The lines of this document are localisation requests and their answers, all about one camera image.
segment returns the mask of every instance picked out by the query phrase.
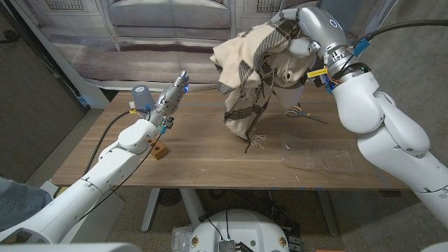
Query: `orange block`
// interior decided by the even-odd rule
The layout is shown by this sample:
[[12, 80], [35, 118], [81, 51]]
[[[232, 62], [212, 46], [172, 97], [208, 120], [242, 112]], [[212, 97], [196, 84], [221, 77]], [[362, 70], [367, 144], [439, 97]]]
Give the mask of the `orange block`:
[[[154, 143], [151, 143], [151, 140], [148, 140], [148, 143], [150, 143], [151, 146], [154, 146]], [[154, 149], [151, 151], [151, 155], [156, 160], [160, 160], [168, 153], [169, 153], [168, 148], [161, 141], [157, 141], [157, 143], [154, 146]]]

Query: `jeans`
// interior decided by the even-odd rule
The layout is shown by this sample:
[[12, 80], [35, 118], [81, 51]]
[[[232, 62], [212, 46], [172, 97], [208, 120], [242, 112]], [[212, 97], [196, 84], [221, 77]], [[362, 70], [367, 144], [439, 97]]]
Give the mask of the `jeans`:
[[50, 202], [48, 192], [0, 177], [0, 232], [27, 220]]

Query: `clear plastic container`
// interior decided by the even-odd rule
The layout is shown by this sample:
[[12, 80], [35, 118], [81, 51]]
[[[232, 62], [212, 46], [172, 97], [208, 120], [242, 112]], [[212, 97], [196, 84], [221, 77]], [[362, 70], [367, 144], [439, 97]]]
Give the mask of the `clear plastic container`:
[[331, 174], [365, 171], [366, 163], [355, 141], [310, 141], [283, 134], [281, 143], [282, 159], [290, 167]]
[[282, 159], [287, 165], [306, 170], [318, 168], [314, 159], [316, 148], [312, 141], [283, 134], [281, 142]]
[[193, 227], [174, 227], [171, 236], [171, 249], [173, 252], [188, 252], [190, 248]]
[[364, 171], [365, 162], [355, 141], [320, 141], [318, 149], [326, 172], [355, 174]]

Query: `screw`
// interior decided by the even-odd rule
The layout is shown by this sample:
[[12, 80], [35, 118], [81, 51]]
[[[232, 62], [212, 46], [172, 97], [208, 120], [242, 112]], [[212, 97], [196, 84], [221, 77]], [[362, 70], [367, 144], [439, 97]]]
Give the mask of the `screw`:
[[283, 236], [279, 237], [279, 243], [282, 247], [286, 246], [288, 244], [288, 242], [286, 241], [286, 238]]
[[195, 236], [191, 239], [191, 246], [196, 246], [199, 244], [199, 237]]

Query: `scissors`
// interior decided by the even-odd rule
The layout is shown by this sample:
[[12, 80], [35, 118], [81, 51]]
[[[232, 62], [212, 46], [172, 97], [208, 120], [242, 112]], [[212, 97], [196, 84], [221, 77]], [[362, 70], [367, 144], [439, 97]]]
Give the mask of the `scissors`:
[[292, 118], [304, 116], [306, 118], [311, 118], [313, 120], [319, 121], [321, 123], [328, 123], [327, 121], [320, 119], [310, 113], [302, 111], [302, 109], [299, 106], [292, 106], [288, 109], [288, 112], [286, 112], [286, 115]]

